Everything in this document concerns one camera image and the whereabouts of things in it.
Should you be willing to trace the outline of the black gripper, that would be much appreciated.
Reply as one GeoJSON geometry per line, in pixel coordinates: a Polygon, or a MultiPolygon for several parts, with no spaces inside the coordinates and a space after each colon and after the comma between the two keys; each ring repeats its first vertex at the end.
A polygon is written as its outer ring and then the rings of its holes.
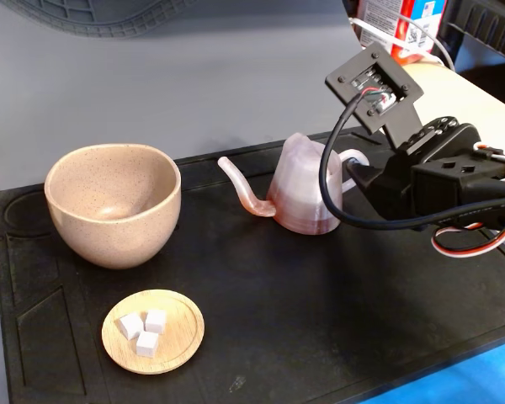
{"type": "Polygon", "coordinates": [[[492,177],[492,154],[476,151],[480,140],[474,125],[452,116],[437,118],[403,141],[386,170],[356,158],[346,170],[375,211],[388,221],[438,215],[491,198],[488,191],[470,195],[470,188],[492,177]]]}

